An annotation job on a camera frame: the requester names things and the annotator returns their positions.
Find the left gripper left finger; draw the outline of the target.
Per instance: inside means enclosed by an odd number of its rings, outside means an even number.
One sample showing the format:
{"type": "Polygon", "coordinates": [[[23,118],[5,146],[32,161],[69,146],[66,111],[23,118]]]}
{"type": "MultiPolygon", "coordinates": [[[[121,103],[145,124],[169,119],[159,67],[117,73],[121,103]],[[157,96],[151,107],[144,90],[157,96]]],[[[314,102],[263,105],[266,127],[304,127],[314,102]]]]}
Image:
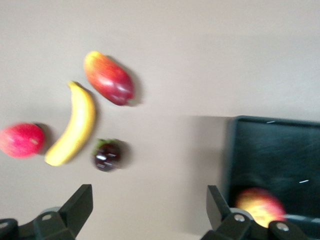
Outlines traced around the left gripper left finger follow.
{"type": "Polygon", "coordinates": [[[74,240],[93,211],[93,188],[83,184],[58,210],[19,227],[21,240],[74,240]]]}

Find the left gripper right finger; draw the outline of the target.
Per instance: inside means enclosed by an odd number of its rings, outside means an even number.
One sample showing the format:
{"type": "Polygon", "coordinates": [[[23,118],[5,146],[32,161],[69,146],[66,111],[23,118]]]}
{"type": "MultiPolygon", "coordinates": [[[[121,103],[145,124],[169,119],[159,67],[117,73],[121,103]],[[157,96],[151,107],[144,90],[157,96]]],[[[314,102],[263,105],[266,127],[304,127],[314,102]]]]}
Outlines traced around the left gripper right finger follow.
{"type": "Polygon", "coordinates": [[[306,240],[307,235],[288,221],[272,221],[268,227],[256,223],[250,213],[229,207],[216,185],[206,189],[206,212],[211,230],[203,240],[306,240]]]}

